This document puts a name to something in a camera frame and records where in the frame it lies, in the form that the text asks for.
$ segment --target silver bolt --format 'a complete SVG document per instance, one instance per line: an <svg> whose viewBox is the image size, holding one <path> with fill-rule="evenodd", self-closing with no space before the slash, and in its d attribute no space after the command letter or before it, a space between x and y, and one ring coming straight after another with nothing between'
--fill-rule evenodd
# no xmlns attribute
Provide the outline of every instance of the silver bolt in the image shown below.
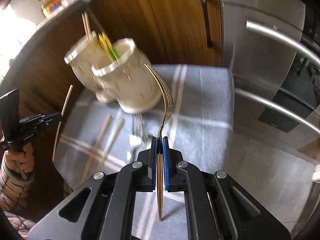
<svg viewBox="0 0 320 240"><path fill-rule="evenodd" d="M134 167L135 169L141 168L142 162L134 162L134 163L132 163L132 167Z"/></svg>
<svg viewBox="0 0 320 240"><path fill-rule="evenodd" d="M188 166L188 163L185 161L178 162L178 167L180 167L180 168L185 168L187 166Z"/></svg>
<svg viewBox="0 0 320 240"><path fill-rule="evenodd" d="M103 177L104 177L104 174L101 171L98 171L93 175L94 179L102 179Z"/></svg>
<svg viewBox="0 0 320 240"><path fill-rule="evenodd" d="M227 173L224 172L224 171L218 171L218 172L217 172L217 177L218 177L219 179L225 179L225 178L227 177Z"/></svg>

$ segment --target wooden cabinet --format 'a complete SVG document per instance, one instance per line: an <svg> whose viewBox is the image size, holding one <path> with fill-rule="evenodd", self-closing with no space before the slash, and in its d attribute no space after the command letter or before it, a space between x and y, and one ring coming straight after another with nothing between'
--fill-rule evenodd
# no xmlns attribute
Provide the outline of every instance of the wooden cabinet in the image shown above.
<svg viewBox="0 0 320 240"><path fill-rule="evenodd" d="M153 64L220 66L219 0L207 2L211 48L200 0L93 0L90 7L112 41L133 38Z"/></svg>

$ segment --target silver fork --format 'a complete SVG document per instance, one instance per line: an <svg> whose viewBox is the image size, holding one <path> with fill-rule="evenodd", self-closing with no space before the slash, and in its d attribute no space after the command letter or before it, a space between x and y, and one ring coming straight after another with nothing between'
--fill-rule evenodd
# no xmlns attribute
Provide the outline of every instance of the silver fork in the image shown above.
<svg viewBox="0 0 320 240"><path fill-rule="evenodd" d="M130 151L127 151L127 161L133 162L136 157L136 151L143 143L142 136L142 115L141 113L132 116L131 134L129 134Z"/></svg>

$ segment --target plaid tablecloth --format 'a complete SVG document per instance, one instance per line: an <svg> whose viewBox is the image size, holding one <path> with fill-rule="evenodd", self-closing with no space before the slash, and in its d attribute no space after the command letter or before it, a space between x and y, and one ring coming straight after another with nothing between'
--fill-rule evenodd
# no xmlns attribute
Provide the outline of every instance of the plaid tablecloth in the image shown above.
<svg viewBox="0 0 320 240"><path fill-rule="evenodd" d="M214 173L223 168L225 152L233 125L233 81L229 70L195 65L154 65L161 74L175 102L174 114L165 125L163 136L169 146L182 152L184 160L200 170ZM95 172L113 126L125 120L102 171L120 171L127 164L130 150L132 115L118 103L102 104L85 90L75 104L57 145L54 165L73 188L80 184L92 146L107 115L112 122L89 169ZM162 101L143 116L144 133L156 135L163 118ZM164 192L162 222L158 221L156 192L138 193L132 234L141 239L188 239L183 193Z"/></svg>

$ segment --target beige pot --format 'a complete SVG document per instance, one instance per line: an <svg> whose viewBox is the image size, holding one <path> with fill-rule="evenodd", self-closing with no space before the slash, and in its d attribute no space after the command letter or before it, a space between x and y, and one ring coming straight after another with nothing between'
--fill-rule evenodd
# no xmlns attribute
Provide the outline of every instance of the beige pot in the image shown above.
<svg viewBox="0 0 320 240"><path fill-rule="evenodd" d="M132 39L119 40L114 48L120 58L111 62L105 54L92 65L94 76L125 112L135 114L151 110L162 94L156 80L144 66L144 63L150 65L149 59L137 49Z"/></svg>
<svg viewBox="0 0 320 240"><path fill-rule="evenodd" d="M97 99L102 103L113 101L114 98L103 90L99 78L93 75L91 67L97 66L98 61L101 61L105 55L96 33L92 32L91 41L88 41L86 36L82 37L64 57L64 61L72 67L78 80L85 88L95 92Z"/></svg>

